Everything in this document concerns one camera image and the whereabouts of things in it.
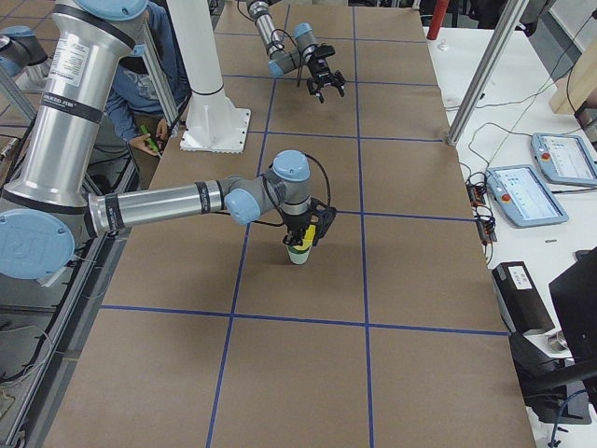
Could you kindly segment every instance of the blue cable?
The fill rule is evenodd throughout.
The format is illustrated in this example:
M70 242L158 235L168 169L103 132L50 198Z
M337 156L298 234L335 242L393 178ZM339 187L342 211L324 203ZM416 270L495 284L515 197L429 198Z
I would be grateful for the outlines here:
M548 446L550 448L556 448L556 431L558 430L558 425L560 424L560 420L562 419L562 414L563 414L563 410L566 409L566 406L568 406L568 403L577 395L583 394L587 392L587 389L582 389L582 390L577 390L577 392L575 392L574 394L572 394L570 397L568 397L567 399L564 400L564 402L562 403L562 406L560 407L560 410L558 411L558 417L556 418L555 423L553 424L553 431L551 431L551 441L549 442Z

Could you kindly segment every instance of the tablet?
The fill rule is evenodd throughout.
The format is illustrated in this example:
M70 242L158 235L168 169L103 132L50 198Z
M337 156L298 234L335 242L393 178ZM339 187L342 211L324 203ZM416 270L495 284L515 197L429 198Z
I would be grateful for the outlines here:
M488 168L487 187L516 227L547 226L568 220L560 203L531 165Z
M597 167L578 135L536 133L532 146L537 165L549 182L597 186Z

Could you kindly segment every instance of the table surface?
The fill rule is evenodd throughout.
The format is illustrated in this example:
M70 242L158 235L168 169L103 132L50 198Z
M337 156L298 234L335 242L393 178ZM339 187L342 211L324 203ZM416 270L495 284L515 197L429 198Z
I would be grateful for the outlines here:
M449 122L456 115L453 107L458 106L464 98L491 35L492 32L486 30L443 28L436 41L428 41ZM496 123L517 133L572 132L583 138L594 157L595 153L586 135L582 131L575 132L579 127L576 120L570 115L556 115L551 111L548 101L556 87L550 81L549 73L528 38L521 32L515 32L508 42L484 91L485 96L478 106L518 102L537 94L542 87L546 88L545 91L536 95L534 101L531 98L521 104L477 108L456 146L460 161L466 163L473 172L485 170L487 164L470 151L470 145L489 160L492 167L535 165L530 137L510 135L502 144L507 136L505 131L492 125L486 125L479 130L487 122ZM463 169L463 176L468 177L466 169ZM552 190L575 189L563 185L549 186ZM597 246L597 233L594 231L597 191L558 195L557 199L569 215L569 221L531 229L514 228L493 203L498 241L493 245L493 257L489 264L490 268L494 268L501 262L524 261L551 318L556 323L557 328L552 332L559 329L559 324L549 295L548 283L574 263L575 251ZM553 352L547 345L547 335L531 336L529 339L551 357L570 357L568 351ZM590 407L590 411L593 421L597 420L593 407ZM570 427L570 430L568 434L559 433L558 438L562 440L562 444L578 448L597 446L596 423L588 427Z
M332 229L302 266L282 230L222 216L132 230L45 446L534 446L418 13L271 11L334 45L346 96L269 78L227 4L216 44L252 109L245 150L172 141L152 188L254 177L298 148L327 169Z

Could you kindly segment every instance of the black box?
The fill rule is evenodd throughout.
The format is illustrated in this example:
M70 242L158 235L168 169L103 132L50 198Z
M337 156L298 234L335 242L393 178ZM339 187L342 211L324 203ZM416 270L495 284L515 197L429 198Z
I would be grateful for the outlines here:
M555 328L522 261L501 263L492 274L500 312L510 331L532 335Z

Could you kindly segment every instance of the red object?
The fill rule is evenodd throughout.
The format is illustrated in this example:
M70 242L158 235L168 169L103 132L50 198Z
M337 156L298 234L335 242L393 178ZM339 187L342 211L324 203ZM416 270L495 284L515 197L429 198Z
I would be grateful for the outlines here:
M433 11L433 19L431 19L431 25L429 25L429 31L427 32L427 39L429 40L436 40L437 33L439 33L439 28L441 28L441 24L444 22L444 17L446 17L446 11L448 10L448 4L450 0L437 0L436 1L436 8Z

